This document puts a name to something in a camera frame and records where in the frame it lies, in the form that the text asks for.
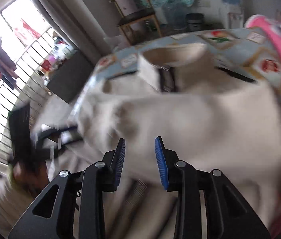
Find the person's left hand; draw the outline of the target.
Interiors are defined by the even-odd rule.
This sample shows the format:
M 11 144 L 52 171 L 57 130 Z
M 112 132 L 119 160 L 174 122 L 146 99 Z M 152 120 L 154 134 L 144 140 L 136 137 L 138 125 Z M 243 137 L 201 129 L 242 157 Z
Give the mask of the person's left hand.
M 40 162 L 35 171 L 28 170 L 25 164 L 18 162 L 13 168 L 13 176 L 18 185 L 37 197 L 49 184 L 46 162 Z

